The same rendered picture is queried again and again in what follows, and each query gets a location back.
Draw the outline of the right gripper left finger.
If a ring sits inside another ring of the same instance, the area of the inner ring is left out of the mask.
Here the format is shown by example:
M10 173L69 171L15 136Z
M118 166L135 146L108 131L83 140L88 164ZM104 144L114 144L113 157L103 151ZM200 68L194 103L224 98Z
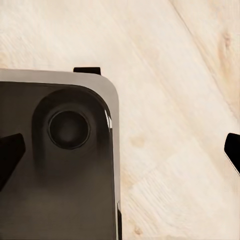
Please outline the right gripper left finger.
M0 193L26 152L21 133L0 138Z

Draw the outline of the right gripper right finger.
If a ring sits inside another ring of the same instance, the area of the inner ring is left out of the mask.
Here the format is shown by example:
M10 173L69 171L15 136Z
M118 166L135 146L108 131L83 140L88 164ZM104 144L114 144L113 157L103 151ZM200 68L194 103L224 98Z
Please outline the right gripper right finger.
M240 135L229 133L227 135L224 151L240 173Z

